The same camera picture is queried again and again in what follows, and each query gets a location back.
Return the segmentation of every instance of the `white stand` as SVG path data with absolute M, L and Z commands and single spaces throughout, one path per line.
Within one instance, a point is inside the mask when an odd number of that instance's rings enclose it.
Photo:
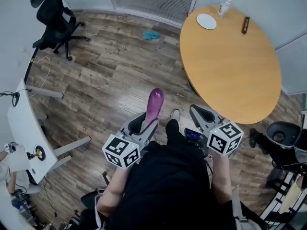
M 65 164 L 65 163 L 68 162 L 69 160 L 71 160 L 71 155 L 69 155 L 69 156 L 67 156 L 67 157 L 65 157 L 65 158 L 63 158 L 63 159 L 57 161 L 57 162 L 51 167 L 51 169 L 49 170 L 49 172 L 52 171 L 52 170 L 54 170 L 54 169 L 56 169 L 57 167 L 59 167 L 59 166 Z
M 54 154 L 56 155 L 56 157 L 58 157 L 59 155 L 62 155 L 62 154 L 65 153 L 65 152 L 71 151 L 71 150 L 73 150 L 73 149 L 75 149 L 75 148 L 77 148 L 77 147 L 79 147 L 79 146 L 84 145 L 85 143 L 89 142 L 90 140 L 91 140 L 91 138 L 90 138 L 89 136 L 87 136 L 87 137 L 85 137 L 85 138 L 83 138 L 83 139 L 80 139 L 80 140 L 78 140 L 78 141 L 75 141 L 75 142 L 73 142 L 73 143 L 71 143 L 71 144 L 68 144 L 68 145 L 63 146 L 63 147 L 58 148 L 58 149 L 55 149 L 53 152 L 54 152 Z M 51 167 L 51 169 L 49 170 L 49 172 L 52 171 L 52 170 L 54 170 L 55 168 L 57 168 L 57 167 L 59 167 L 59 166 L 65 164 L 65 163 L 68 162 L 69 160 L 71 160 L 71 155 L 69 155 L 69 156 L 67 156 L 67 157 L 65 157 L 65 158 L 63 158 L 63 159 L 57 161 L 57 162 Z
M 65 152 L 71 151 L 71 150 L 73 150 L 73 149 L 75 149 L 79 146 L 82 146 L 83 144 L 89 142 L 90 140 L 91 140 L 91 138 L 89 136 L 87 136 L 87 137 L 80 139 L 78 141 L 75 141 L 71 144 L 68 144 L 68 145 L 63 146 L 63 147 L 58 148 L 58 149 L 55 149 L 53 152 L 56 155 L 56 157 L 58 157 L 59 155 L 62 155 Z
M 32 90 L 33 93 L 37 93 L 37 94 L 41 94 L 41 95 L 46 95 L 46 96 L 55 97 L 55 98 L 62 98 L 63 97 L 63 93 L 60 93 L 60 92 L 41 89 L 41 88 L 33 87 L 33 86 L 30 86 L 30 85 L 26 85 L 26 88 L 29 89 L 29 90 Z
M 36 117 L 38 120 L 45 120 L 45 119 L 47 119 L 47 115 L 44 114 L 44 113 L 35 113 L 35 117 Z

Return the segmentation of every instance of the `white cube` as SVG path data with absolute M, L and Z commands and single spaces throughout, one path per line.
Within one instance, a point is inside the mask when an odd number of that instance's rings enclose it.
M 141 157 L 138 144 L 115 135 L 110 135 L 102 151 L 110 163 L 123 169 L 130 167 Z
M 229 122 L 210 130 L 207 147 L 214 151 L 226 155 L 236 149 L 244 132 L 234 122 Z

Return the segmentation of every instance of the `shoe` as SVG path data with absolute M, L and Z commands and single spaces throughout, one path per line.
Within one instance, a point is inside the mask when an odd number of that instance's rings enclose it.
M 252 128 L 249 132 L 249 146 L 251 148 L 255 148 L 256 147 L 256 137 L 258 136 L 259 132 L 255 129 Z
M 171 119 L 175 119 L 179 123 L 179 121 L 180 121 L 180 111 L 179 111 L 179 109 L 174 109 L 172 111 Z

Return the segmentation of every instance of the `black pants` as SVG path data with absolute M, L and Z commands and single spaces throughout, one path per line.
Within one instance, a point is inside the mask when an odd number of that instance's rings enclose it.
M 179 124 L 177 120 L 171 119 L 165 127 L 167 135 L 167 144 L 169 146 L 181 145 L 184 143 L 184 136 L 179 132 Z
M 182 145 L 184 144 L 184 136 L 179 132 L 179 124 L 177 120 L 171 119 L 165 128 L 166 135 L 167 135 L 167 144 L 168 145 Z M 95 220 L 95 202 L 94 198 L 98 192 L 91 192 L 81 198 L 82 203 L 87 207 L 81 213 L 80 223 L 78 230 L 94 230 L 97 228 L 96 220 Z M 106 220 L 106 217 L 99 214 L 101 221 L 103 222 Z

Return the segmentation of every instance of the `round wooden table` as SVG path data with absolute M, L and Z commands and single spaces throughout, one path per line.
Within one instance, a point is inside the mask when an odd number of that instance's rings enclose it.
M 281 91 L 281 73 L 274 47 L 264 31 L 245 14 L 229 9 L 217 18 L 218 6 L 194 11 L 184 22 L 180 52 L 185 72 L 197 94 L 223 117 L 253 124 L 266 118 Z M 197 23 L 201 13 L 217 22 L 213 30 Z

